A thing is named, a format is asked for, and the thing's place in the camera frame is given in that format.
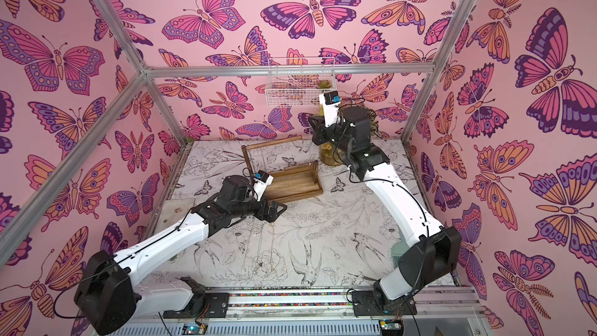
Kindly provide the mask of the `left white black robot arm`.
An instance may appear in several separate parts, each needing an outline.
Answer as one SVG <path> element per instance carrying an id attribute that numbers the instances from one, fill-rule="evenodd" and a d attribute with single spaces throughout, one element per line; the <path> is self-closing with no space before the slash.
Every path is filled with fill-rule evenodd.
<path id="1" fill-rule="evenodd" d="M 200 317 L 206 314 L 206 289 L 191 277 L 142 288 L 143 280 L 188 247 L 248 217 L 274 222 L 286 205 L 264 196 L 274 178 L 259 171 L 253 177 L 228 176 L 207 201 L 156 235 L 110 254 L 101 250 L 87 263 L 74 302 L 81 317 L 98 335 L 109 335 L 129 320 L 146 314 Z"/>

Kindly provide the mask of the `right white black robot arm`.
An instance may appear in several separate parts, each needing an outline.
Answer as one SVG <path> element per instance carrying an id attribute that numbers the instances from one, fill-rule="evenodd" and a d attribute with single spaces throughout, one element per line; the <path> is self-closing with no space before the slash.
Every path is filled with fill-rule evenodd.
<path id="1" fill-rule="evenodd" d="M 340 150 L 349 174 L 364 183 L 395 220 L 407 250 L 395 269 L 373 285 L 373 299 L 382 313 L 399 312 L 424 287 L 454 271 L 462 237 L 445 227 L 406 188 L 385 152 L 371 140 L 371 122 L 364 107 L 323 106 L 309 118 L 312 141 Z"/>

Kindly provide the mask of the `wooden jewelry display stand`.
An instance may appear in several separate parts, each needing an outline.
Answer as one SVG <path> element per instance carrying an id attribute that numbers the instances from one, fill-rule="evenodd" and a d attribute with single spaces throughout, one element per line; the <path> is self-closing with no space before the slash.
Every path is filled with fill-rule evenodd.
<path id="1" fill-rule="evenodd" d="M 264 196 L 281 203 L 323 194 L 318 148 L 301 136 L 241 146 L 251 174 L 268 174 Z"/>

